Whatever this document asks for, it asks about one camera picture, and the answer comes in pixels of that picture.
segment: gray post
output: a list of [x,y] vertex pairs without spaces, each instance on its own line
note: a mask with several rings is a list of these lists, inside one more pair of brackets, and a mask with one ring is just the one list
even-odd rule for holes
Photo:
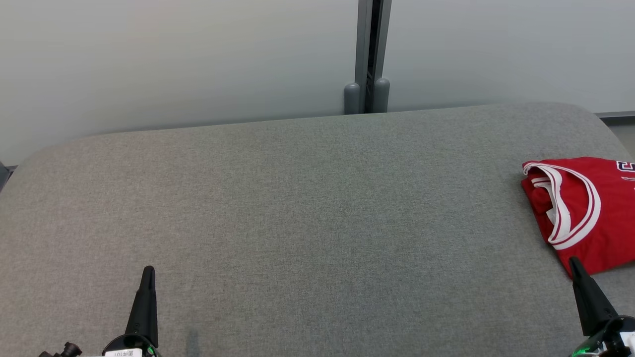
[[344,87],[344,114],[359,114],[359,84]]
[[385,113],[388,111],[388,93],[391,90],[391,83],[386,78],[375,81],[375,92],[373,94],[373,113]]

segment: basketball jersey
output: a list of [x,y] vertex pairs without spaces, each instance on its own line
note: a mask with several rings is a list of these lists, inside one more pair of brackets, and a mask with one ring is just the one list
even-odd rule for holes
[[635,164],[600,158],[523,164],[521,184],[540,233],[571,276],[577,256],[589,274],[635,260]]

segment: red jersey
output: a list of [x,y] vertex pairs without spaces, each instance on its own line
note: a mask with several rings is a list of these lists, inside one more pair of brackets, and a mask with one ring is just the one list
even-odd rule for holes
[[542,237],[569,276],[574,255],[589,274],[635,260],[635,164],[548,159],[527,161],[523,171]]

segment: white wall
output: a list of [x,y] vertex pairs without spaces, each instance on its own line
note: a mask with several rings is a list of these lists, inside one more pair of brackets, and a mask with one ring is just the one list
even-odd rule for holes
[[356,1],[1,0],[0,161],[112,131],[341,114]]
[[389,110],[556,101],[635,109],[633,0],[392,0]]

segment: wall trim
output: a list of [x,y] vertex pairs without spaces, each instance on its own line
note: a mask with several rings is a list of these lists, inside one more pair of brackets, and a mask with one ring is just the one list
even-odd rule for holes
[[602,112],[596,115],[608,126],[635,124],[635,111]]

